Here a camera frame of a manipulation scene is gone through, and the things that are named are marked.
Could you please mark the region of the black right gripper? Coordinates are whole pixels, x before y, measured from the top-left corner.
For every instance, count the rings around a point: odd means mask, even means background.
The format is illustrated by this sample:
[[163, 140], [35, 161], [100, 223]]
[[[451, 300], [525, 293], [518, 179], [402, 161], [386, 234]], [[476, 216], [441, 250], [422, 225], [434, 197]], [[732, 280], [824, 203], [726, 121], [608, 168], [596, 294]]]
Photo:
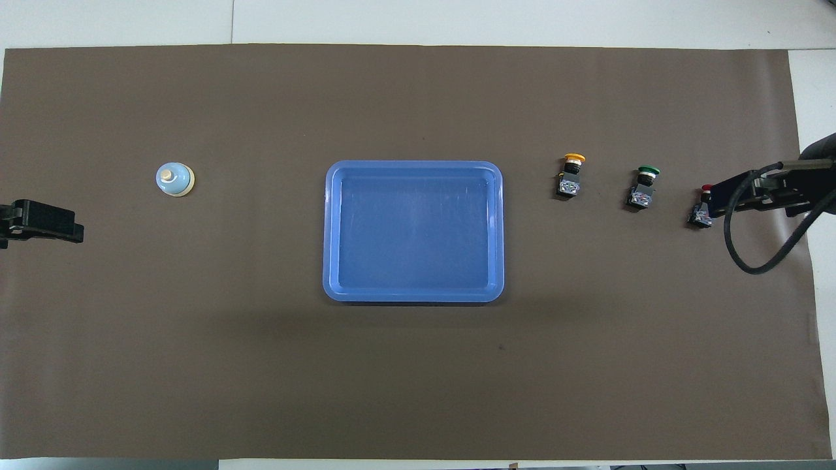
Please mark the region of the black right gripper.
[[[783, 210], [787, 217], [811, 212], [813, 206], [834, 190], [834, 157], [833, 133], [807, 146], [796, 161], [788, 161], [781, 170], [746, 185], [734, 210]], [[740, 173], [711, 187], [709, 214], [712, 218], [725, 216], [733, 194], [751, 173]]]

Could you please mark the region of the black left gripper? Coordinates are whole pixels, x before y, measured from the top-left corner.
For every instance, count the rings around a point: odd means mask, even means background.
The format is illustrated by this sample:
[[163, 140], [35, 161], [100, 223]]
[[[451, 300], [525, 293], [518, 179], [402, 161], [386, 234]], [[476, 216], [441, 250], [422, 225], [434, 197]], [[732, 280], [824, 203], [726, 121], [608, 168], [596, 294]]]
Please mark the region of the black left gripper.
[[29, 199], [15, 200], [13, 206], [2, 204], [0, 249], [8, 249], [10, 240], [33, 238], [83, 243], [84, 226], [76, 223], [74, 211], [59, 206]]

